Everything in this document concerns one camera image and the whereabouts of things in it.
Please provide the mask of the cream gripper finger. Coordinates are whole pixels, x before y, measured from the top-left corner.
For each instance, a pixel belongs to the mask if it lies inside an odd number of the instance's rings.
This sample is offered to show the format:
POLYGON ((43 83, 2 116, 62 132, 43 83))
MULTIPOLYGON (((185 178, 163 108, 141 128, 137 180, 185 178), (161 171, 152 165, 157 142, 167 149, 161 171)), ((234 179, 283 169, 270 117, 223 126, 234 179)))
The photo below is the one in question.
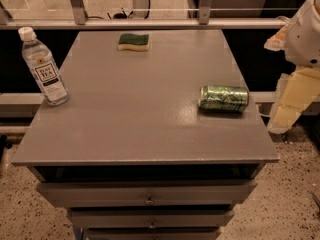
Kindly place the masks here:
POLYGON ((284 49, 286 32, 288 27, 282 27, 276 34, 270 37, 264 44, 264 48, 270 51, 280 51, 284 49))
POLYGON ((268 131, 286 133, 319 95, 319 68, 297 67, 291 75, 282 74, 270 111, 268 131))

